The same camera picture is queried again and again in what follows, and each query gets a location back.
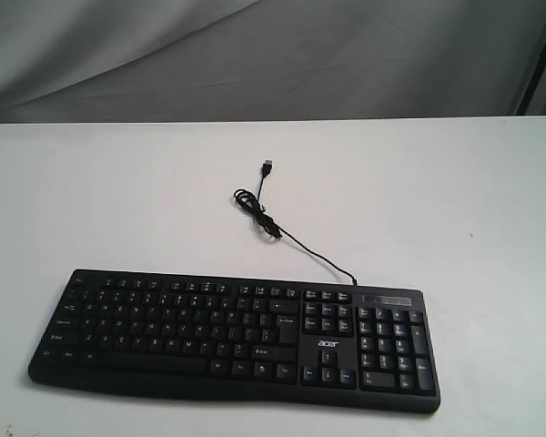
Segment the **black acer keyboard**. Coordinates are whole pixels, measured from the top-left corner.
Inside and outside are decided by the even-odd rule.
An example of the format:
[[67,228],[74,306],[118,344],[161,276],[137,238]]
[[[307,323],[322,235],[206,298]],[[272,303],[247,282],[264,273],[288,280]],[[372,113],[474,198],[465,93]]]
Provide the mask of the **black acer keyboard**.
[[418,290],[78,269],[32,381],[196,401],[433,413],[441,395]]

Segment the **grey backdrop cloth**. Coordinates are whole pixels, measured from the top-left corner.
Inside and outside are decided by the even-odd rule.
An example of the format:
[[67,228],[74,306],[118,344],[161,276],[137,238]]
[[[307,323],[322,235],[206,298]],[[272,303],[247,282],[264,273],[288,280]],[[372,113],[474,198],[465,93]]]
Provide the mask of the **grey backdrop cloth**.
[[511,115],[546,1],[0,1],[0,123]]

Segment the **black tripod stand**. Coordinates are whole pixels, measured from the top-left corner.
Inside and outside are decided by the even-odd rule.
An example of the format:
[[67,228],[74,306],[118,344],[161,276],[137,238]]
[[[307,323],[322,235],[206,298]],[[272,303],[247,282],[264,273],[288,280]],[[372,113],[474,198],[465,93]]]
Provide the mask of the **black tripod stand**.
[[546,71],[546,31],[541,36],[540,43],[532,58],[531,71],[527,74],[524,87],[515,100],[512,114],[514,116],[526,116],[530,105],[540,86],[542,76]]

